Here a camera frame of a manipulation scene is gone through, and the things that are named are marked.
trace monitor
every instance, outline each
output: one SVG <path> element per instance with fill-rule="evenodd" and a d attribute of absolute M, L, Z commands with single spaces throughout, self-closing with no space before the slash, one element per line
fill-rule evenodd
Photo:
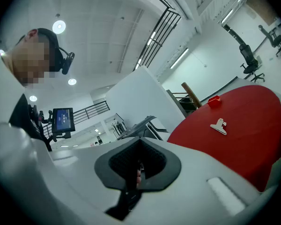
<path fill-rule="evenodd" d="M 73 108 L 54 108 L 52 113 L 52 133 L 75 131 Z"/>

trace white clip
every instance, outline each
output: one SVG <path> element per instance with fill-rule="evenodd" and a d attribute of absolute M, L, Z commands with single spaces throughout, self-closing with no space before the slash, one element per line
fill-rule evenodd
<path fill-rule="evenodd" d="M 227 123 L 224 122 L 223 118 L 220 118 L 216 124 L 210 124 L 210 127 L 215 129 L 216 131 L 219 131 L 220 133 L 227 135 L 227 132 L 223 129 L 222 125 L 226 126 Z"/>

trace black office chair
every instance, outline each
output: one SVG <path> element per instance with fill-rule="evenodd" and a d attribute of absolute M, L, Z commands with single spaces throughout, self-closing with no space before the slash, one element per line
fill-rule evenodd
<path fill-rule="evenodd" d="M 241 67 L 244 67 L 244 74 L 254 75 L 254 78 L 251 80 L 251 82 L 256 82 L 258 79 L 263 79 L 263 81 L 265 82 L 265 79 L 263 78 L 265 76 L 264 73 L 261 73 L 259 75 L 255 74 L 255 71 L 260 67 L 258 67 L 258 61 L 254 58 L 250 46 L 241 44 L 239 46 L 239 50 L 240 53 L 244 56 L 244 59 L 248 65 L 247 67 L 244 66 L 244 63 L 241 65 Z"/>
<path fill-rule="evenodd" d="M 275 30 L 273 30 L 272 32 L 272 36 L 274 37 L 274 39 L 272 38 L 271 34 L 269 34 L 261 25 L 258 26 L 259 30 L 268 38 L 268 40 L 270 40 L 270 43 L 272 45 L 272 47 L 278 47 L 278 52 L 276 53 L 276 56 L 278 57 L 278 53 L 281 52 L 281 35 L 276 35 Z"/>

